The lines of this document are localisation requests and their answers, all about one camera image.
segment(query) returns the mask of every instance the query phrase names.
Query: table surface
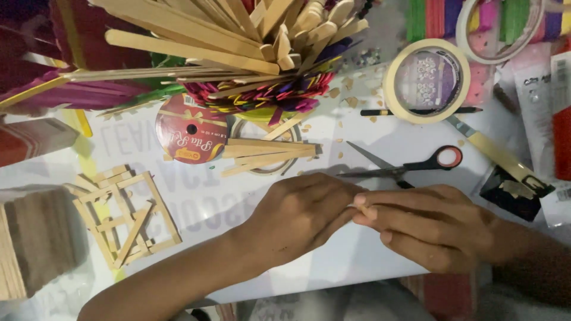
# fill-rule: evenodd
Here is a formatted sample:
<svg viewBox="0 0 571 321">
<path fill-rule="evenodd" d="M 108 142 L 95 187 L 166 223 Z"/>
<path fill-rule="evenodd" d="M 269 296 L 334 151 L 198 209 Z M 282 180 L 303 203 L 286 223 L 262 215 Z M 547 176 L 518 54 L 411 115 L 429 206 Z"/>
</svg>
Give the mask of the table surface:
<svg viewBox="0 0 571 321">
<path fill-rule="evenodd" d="M 331 87 L 342 88 L 341 78 L 334 79 Z M 183 239 L 183 243 L 177 246 L 132 262 L 122 271 L 124 275 L 120 273 L 117 276 L 116 272 L 108 269 L 92 236 L 81 223 L 75 222 L 74 245 L 80 247 L 80 251 L 82 247 L 87 250 L 82 265 L 35 296 L 44 299 L 30 300 L 32 302 L 29 304 L 43 311 L 45 316 L 60 316 L 60 313 L 77 315 L 82 304 L 112 285 L 116 279 L 140 271 L 244 222 L 269 186 L 278 180 L 293 177 L 301 171 L 337 174 L 357 168 L 375 168 L 346 141 L 362 146 L 394 165 L 423 161 L 443 145 L 461 146 L 464 161 L 458 168 L 450 172 L 412 172 L 406 175 L 406 180 L 415 186 L 449 184 L 465 192 L 478 204 L 502 212 L 478 196 L 479 185 L 490 169 L 490 160 L 470 143 L 461 142 L 464 137 L 451 125 L 446 122 L 413 125 L 395 117 L 377 117 L 373 123 L 369 118 L 361 117 L 359 110 L 375 108 L 375 103 L 362 103 L 353 109 L 341 102 L 348 95 L 351 93 L 344 93 L 335 99 L 323 98 L 316 112 L 303 121 L 302 127 L 311 125 L 309 132 L 302 133 L 303 139 L 323 144 L 323 153 L 310 162 L 307 159 L 297 160 L 285 176 L 242 173 L 221 178 L 220 172 L 232 166 L 232 159 L 217 158 L 201 165 L 165 162 L 154 126 L 160 103 L 141 109 L 136 114 L 126 114 L 119 121 L 103 121 L 96 118 L 95 113 L 88 113 L 94 136 L 84 139 L 79 145 L 84 150 L 91 150 L 90 157 L 77 156 L 77 150 L 65 149 L 0 168 L 0 188 L 72 183 L 75 174 L 84 172 L 86 168 L 103 171 L 116 165 L 129 164 L 137 173 L 148 170 L 154 176 Z M 483 112 L 462 115 L 462 119 L 500 144 L 519 146 L 516 154 L 525 154 L 527 149 L 521 148 L 521 139 L 525 139 L 521 122 L 496 101 L 491 101 L 483 108 Z M 10 122 L 18 120 L 22 119 L 9 119 Z M 243 133 L 247 137 L 263 135 L 252 125 L 245 126 Z M 359 184 L 377 190 L 397 188 L 390 179 L 369 179 Z M 149 195 L 144 187 L 137 185 L 132 191 L 134 202 L 144 200 Z M 112 216 L 119 215 L 115 207 L 110 202 Z M 151 220 L 147 232 L 159 242 L 166 237 L 166 229 L 155 218 Z M 273 268 L 256 279 L 217 291 L 207 299 L 227 303 L 425 272 L 419 265 L 384 247 L 375 231 L 350 223 L 336 232 L 325 246 L 289 264 Z M 69 300 L 75 303 L 67 310 L 60 311 L 61 304 L 57 303 Z"/>
</svg>

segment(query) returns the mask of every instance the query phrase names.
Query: hand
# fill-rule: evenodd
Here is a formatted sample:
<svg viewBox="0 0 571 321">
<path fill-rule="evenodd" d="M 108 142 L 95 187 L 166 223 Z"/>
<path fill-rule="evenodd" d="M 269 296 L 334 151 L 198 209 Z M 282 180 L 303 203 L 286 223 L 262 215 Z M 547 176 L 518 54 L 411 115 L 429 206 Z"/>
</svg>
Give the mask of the hand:
<svg viewBox="0 0 571 321">
<path fill-rule="evenodd" d="M 325 244 L 359 212 L 347 206 L 363 191 L 322 173 L 281 180 L 234 236 L 253 252 L 258 273 L 265 272 Z"/>
<path fill-rule="evenodd" d="M 388 248 L 431 272 L 464 273 L 480 260 L 503 260 L 494 249 L 503 221 L 454 187 L 366 192 L 354 204 L 362 212 L 356 224 L 374 228 Z"/>
</svg>

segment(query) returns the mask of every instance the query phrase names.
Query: red ribbon spool label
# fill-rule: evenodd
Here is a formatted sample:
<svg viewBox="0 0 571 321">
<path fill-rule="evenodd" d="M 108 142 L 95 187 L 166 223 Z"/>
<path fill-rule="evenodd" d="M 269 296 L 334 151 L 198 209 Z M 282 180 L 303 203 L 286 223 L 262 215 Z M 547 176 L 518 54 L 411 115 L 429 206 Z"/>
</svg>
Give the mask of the red ribbon spool label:
<svg viewBox="0 0 571 321">
<path fill-rule="evenodd" d="M 228 123 L 226 119 L 213 119 L 208 109 L 187 103 L 187 97 L 176 95 L 163 104 L 156 116 L 156 136 L 170 157 L 187 164 L 204 164 L 224 149 Z"/>
</svg>

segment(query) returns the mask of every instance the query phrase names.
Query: person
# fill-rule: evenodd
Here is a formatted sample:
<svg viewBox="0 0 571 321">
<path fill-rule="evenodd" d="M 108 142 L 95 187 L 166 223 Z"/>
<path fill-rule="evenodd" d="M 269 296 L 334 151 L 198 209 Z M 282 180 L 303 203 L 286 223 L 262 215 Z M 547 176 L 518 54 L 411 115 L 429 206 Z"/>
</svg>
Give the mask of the person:
<svg viewBox="0 0 571 321">
<path fill-rule="evenodd" d="M 312 174 L 273 184 L 242 225 L 107 288 L 78 320 L 170 320 L 191 302 L 324 245 L 350 221 L 375 229 L 385 246 L 430 272 L 466 273 L 485 262 L 520 293 L 571 307 L 569 248 L 498 218 L 456 188 L 368 191 Z"/>
</svg>

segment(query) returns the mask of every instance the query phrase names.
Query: pencil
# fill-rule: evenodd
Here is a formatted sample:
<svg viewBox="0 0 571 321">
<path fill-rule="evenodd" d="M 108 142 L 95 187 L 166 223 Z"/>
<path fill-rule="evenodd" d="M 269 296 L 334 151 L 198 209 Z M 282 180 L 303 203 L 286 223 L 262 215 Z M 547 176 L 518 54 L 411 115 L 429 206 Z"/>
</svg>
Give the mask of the pencil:
<svg viewBox="0 0 571 321">
<path fill-rule="evenodd" d="M 438 109 L 410 109 L 410 111 L 412 113 L 415 113 L 418 115 L 428 115 L 428 114 L 437 112 Z M 483 111 L 483 109 L 478 108 L 478 107 L 460 107 L 455 112 L 455 114 L 473 114 L 473 113 L 479 113 L 480 111 Z M 394 115 L 394 114 L 388 109 L 365 109 L 365 110 L 361 110 L 361 116 L 364 116 L 364 117 L 392 116 L 392 115 Z"/>
</svg>

